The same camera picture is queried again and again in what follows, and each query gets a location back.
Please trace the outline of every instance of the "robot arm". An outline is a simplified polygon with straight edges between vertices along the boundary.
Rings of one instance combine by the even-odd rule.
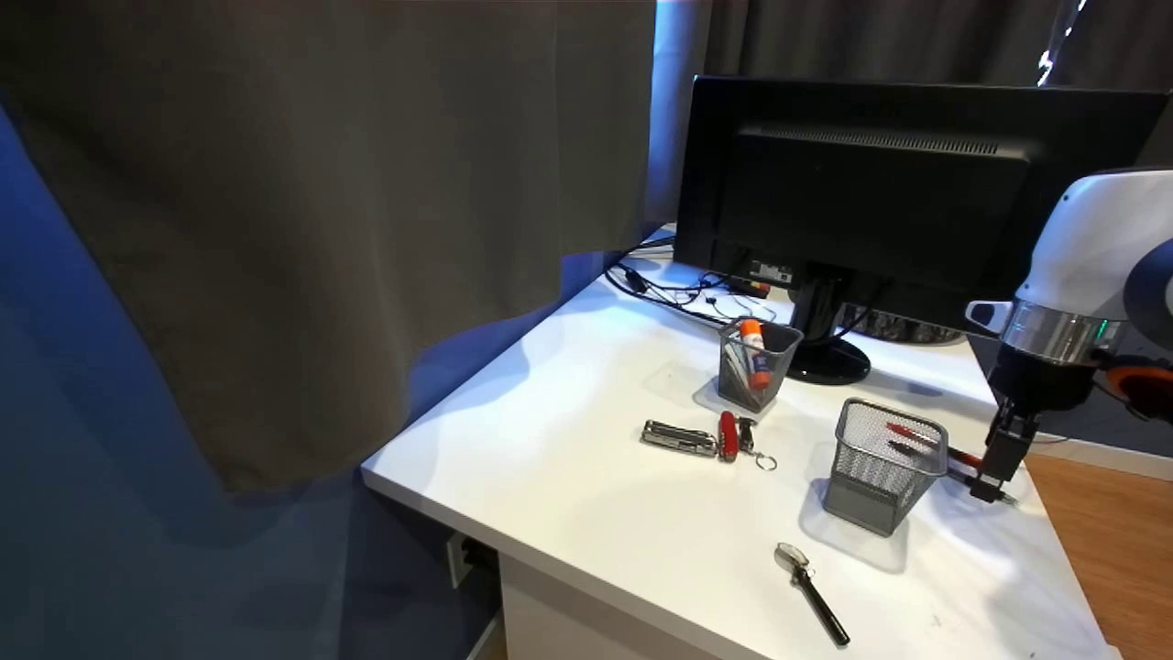
[[[1027,458],[1038,414],[1080,402],[1126,326],[1173,350],[1173,171],[1067,186],[1014,300],[977,300],[969,318],[1000,332],[989,375],[1000,410],[972,487],[996,497]]]

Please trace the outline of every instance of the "small bottle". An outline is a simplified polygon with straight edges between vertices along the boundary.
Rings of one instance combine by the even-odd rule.
[[[748,384],[750,389],[770,389],[770,356],[765,356],[764,322],[760,318],[742,318],[736,332],[748,345]]]

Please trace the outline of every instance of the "white desk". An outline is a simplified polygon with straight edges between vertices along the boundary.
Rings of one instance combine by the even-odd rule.
[[[614,657],[1115,657],[1027,477],[1014,507],[939,481],[909,512],[906,569],[881,570],[798,527],[830,477],[847,397],[923,414],[978,447],[992,410],[969,345],[860,340],[853,389],[785,380],[760,422],[777,471],[637,442],[644,416],[716,425],[693,391],[716,332],[593,283],[402,427],[366,483],[501,553],[515,660]],[[835,647],[772,565],[810,570],[852,629]]]

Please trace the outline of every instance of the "pen holder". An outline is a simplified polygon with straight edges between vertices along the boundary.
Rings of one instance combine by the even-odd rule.
[[[717,340],[717,397],[744,410],[764,410],[777,397],[798,340],[803,332],[794,326],[750,315],[726,322]]]
[[[948,435],[942,425],[847,399],[821,507],[874,535],[892,535],[946,471],[946,452]]]

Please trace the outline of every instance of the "computer monitor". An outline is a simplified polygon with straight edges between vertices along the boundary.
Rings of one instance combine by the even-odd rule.
[[[788,284],[807,332],[792,377],[857,380],[840,303],[962,326],[969,300],[1011,298],[1067,183],[1137,164],[1165,102],[697,75],[676,260]]]

